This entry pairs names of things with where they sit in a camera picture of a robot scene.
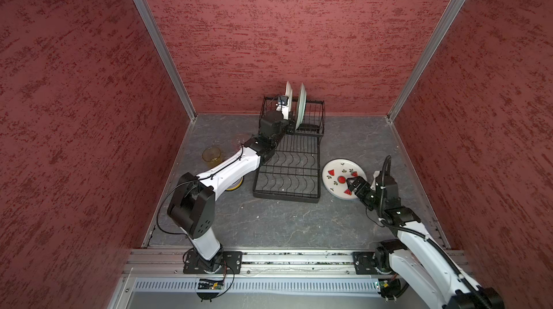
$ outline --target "textured red wall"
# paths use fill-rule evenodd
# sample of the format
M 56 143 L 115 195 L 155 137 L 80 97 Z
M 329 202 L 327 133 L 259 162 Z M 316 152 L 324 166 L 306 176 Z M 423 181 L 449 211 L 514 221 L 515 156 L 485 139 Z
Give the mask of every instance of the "textured red wall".
M 551 308 L 553 0 L 467 0 L 396 125 L 477 278 Z
M 186 113 L 132 0 L 0 5 L 0 306 L 102 308 Z
M 328 113 L 386 114 L 449 0 L 148 0 L 198 112 L 258 112 L 304 82 Z

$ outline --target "plate in dish rack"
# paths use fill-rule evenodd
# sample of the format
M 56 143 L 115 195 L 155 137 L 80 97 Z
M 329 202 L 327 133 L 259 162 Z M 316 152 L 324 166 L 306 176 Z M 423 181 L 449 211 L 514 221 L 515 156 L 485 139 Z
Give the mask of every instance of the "plate in dish rack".
M 332 195 L 343 200 L 355 200 L 357 196 L 351 194 L 347 188 L 346 179 L 361 176 L 367 180 L 363 169 L 347 159 L 329 161 L 322 169 L 322 183 Z

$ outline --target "dish rack tray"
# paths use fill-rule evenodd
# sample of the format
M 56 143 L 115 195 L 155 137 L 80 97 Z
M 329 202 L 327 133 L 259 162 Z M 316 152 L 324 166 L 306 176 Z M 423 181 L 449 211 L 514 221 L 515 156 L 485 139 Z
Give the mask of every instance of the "dish rack tray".
M 294 122 L 297 104 L 298 99 L 293 99 L 289 120 Z M 265 97 L 259 120 L 276 108 L 277 98 Z M 321 198 L 319 145 L 325 132 L 325 103 L 307 100 L 304 119 L 294 129 L 287 131 L 273 157 L 256 170 L 254 197 L 310 203 L 317 203 Z

